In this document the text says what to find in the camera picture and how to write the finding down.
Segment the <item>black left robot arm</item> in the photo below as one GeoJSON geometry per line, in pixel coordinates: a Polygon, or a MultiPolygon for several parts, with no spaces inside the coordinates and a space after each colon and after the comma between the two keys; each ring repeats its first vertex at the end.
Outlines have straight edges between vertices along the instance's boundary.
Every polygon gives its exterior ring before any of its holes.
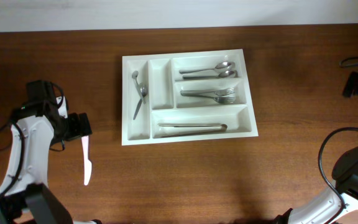
{"type": "Polygon", "coordinates": [[[89,136],[93,133],[86,113],[68,113],[61,88],[46,80],[26,85],[28,100],[14,109],[5,124],[11,130],[11,154],[0,186],[0,223],[14,223],[31,213],[31,223],[73,223],[68,210],[48,188],[48,154],[56,143],[80,139],[84,184],[91,178],[89,136]]]}

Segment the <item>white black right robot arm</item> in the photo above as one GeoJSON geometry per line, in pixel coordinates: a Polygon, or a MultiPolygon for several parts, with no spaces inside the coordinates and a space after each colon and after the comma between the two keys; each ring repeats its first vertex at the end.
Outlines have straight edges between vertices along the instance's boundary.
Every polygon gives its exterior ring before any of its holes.
{"type": "Polygon", "coordinates": [[[328,180],[323,170],[323,151],[328,141],[345,131],[358,133],[356,127],[339,128],[327,135],[318,152],[318,169],[327,184],[318,196],[307,204],[287,210],[273,222],[279,224],[335,223],[344,215],[358,210],[358,146],[346,151],[335,163],[328,180]]]}

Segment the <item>steel fork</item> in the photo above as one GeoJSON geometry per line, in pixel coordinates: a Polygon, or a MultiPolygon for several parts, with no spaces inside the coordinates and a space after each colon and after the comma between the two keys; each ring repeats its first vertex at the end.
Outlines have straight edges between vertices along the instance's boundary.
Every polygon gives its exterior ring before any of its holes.
{"type": "Polygon", "coordinates": [[[181,95],[203,95],[213,93],[217,96],[231,95],[236,92],[235,88],[212,89],[212,90],[181,90],[181,95]]]}
{"type": "Polygon", "coordinates": [[[195,94],[189,94],[189,95],[183,95],[183,96],[197,97],[197,98],[209,98],[219,104],[230,104],[230,103],[235,102],[235,100],[236,100],[234,97],[226,97],[226,96],[206,96],[206,95],[195,95],[195,94]]]}

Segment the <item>large steel spoon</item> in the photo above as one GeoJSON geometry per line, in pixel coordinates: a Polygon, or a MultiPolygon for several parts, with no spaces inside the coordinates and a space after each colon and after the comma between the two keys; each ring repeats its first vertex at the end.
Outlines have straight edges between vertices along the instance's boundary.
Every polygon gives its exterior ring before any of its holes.
{"type": "Polygon", "coordinates": [[[236,77],[237,70],[227,70],[217,75],[183,75],[184,80],[236,77]]]}
{"type": "Polygon", "coordinates": [[[211,68],[198,68],[193,70],[179,70],[179,74],[188,74],[188,73],[196,73],[196,72],[203,72],[207,70],[212,70],[216,73],[224,72],[234,68],[236,64],[234,62],[220,62],[215,67],[211,68]]]}

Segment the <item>pink handled utensil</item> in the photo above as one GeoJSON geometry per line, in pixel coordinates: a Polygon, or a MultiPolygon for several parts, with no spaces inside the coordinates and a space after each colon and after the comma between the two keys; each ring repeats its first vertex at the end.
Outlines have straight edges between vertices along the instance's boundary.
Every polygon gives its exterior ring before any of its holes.
{"type": "Polygon", "coordinates": [[[89,158],[89,136],[83,136],[81,138],[81,145],[83,150],[83,161],[84,161],[84,185],[88,185],[91,179],[91,173],[92,173],[92,162],[89,158]]]}

